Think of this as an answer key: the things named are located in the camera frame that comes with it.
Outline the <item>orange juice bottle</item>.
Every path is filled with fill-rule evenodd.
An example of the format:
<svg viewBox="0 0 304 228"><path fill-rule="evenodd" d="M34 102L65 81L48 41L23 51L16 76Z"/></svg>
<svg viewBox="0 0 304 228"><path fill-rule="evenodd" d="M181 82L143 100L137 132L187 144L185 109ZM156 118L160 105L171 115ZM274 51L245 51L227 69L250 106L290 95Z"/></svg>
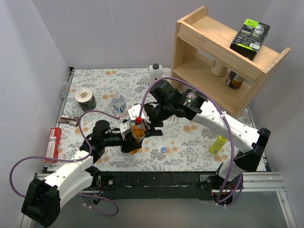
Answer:
<svg viewBox="0 0 304 228"><path fill-rule="evenodd" d="M135 139L135 143L138 145L141 145L144 137L145 137L145 126L144 124L134 124L132 126L132 135L133 138Z"/></svg>

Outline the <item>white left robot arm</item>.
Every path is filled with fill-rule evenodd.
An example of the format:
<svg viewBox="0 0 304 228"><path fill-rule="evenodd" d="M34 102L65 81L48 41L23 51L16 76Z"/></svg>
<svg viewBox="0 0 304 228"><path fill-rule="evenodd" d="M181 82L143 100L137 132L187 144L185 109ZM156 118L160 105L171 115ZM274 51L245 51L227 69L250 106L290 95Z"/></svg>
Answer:
<svg viewBox="0 0 304 228"><path fill-rule="evenodd" d="M119 146L122 152L140 148L141 143L132 133L133 126L123 120L119 128L111 129L109 122L97 121L70 162L42 180L31 181L21 212L46 228L52 225L70 199L83 189L100 187L101 178L93 164L104 154L105 147Z"/></svg>

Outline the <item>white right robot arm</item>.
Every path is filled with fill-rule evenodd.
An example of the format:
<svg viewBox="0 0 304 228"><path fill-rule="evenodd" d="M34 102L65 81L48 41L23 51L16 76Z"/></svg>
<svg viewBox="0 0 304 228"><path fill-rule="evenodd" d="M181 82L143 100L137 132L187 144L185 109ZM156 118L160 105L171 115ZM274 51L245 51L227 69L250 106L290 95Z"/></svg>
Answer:
<svg viewBox="0 0 304 228"><path fill-rule="evenodd" d="M156 106L142 102L140 111L148 116L150 128L161 127L162 122L175 115L201 124L230 141L230 160L217 170L215 184L225 189L243 172L255 172L267 145L270 131L246 126L237 119L223 113L220 107L194 86L184 93L173 88L168 79L161 78L147 90L157 101Z"/></svg>

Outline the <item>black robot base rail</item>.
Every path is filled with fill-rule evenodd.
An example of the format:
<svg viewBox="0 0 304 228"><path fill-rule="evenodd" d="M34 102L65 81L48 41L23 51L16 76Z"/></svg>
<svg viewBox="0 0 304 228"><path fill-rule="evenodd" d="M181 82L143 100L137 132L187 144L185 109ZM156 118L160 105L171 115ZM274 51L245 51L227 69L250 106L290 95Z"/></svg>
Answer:
<svg viewBox="0 0 304 228"><path fill-rule="evenodd" d="M220 186L216 172L101 172L90 187L76 196L114 203L133 199L199 199L214 200L224 205L233 200L235 190L242 187L233 180Z"/></svg>

